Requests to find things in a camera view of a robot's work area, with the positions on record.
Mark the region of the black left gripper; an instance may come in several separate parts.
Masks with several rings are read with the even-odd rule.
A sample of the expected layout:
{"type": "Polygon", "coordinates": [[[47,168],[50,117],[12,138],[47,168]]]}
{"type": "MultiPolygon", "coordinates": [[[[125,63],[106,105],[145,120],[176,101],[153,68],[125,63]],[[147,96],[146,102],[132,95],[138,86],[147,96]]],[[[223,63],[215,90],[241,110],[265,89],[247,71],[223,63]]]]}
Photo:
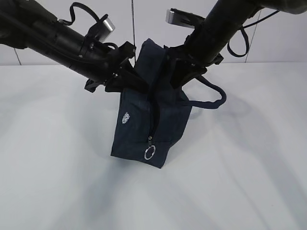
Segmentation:
{"type": "Polygon", "coordinates": [[[108,43],[113,47],[107,54],[106,61],[101,64],[99,71],[101,79],[87,80],[84,89],[95,92],[100,85],[105,87],[105,92],[123,92],[131,89],[139,93],[147,93],[148,83],[136,72],[130,63],[130,58],[135,56],[136,46],[130,42],[125,42],[120,47],[108,43]]]}

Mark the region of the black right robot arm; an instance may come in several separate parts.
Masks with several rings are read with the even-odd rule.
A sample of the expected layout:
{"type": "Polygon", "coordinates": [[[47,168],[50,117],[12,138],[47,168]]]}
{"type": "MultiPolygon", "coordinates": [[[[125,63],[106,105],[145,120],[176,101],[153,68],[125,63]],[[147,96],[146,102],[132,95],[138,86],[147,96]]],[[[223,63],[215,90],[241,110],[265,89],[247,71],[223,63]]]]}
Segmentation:
{"type": "Polygon", "coordinates": [[[207,67],[220,64],[220,52],[245,21],[263,8],[290,14],[302,14],[307,10],[305,0],[219,0],[203,18],[193,13],[171,8],[166,22],[192,28],[184,44],[172,47],[170,56],[176,61],[171,78],[173,88],[182,87],[195,77],[204,74],[207,67]]]}

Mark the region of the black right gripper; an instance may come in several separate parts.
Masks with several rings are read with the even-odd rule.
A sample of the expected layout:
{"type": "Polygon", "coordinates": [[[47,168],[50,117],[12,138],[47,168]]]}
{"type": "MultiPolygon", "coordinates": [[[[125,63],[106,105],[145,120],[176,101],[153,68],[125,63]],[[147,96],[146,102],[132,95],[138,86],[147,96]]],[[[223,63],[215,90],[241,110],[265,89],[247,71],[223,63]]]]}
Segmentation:
{"type": "Polygon", "coordinates": [[[186,44],[164,46],[164,49],[166,58],[163,66],[163,79],[170,81],[174,89],[205,74],[209,66],[219,65],[222,62],[222,55],[219,52],[210,56],[209,52],[197,48],[194,53],[186,44]]]}

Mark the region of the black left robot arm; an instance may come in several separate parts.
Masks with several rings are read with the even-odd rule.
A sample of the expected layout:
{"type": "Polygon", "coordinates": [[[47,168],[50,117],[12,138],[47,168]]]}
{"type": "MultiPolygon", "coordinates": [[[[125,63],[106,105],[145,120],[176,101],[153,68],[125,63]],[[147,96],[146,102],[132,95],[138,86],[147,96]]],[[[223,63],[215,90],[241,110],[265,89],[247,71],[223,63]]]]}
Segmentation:
{"type": "Polygon", "coordinates": [[[96,15],[86,5],[74,2],[69,21],[58,19],[34,0],[3,0],[0,3],[0,42],[15,49],[31,49],[87,78],[85,89],[94,92],[100,85],[106,92],[132,89],[147,93],[149,86],[130,63],[136,46],[106,42],[115,26],[105,14],[96,15]],[[74,8],[94,18],[86,35],[71,28],[74,8]]]}

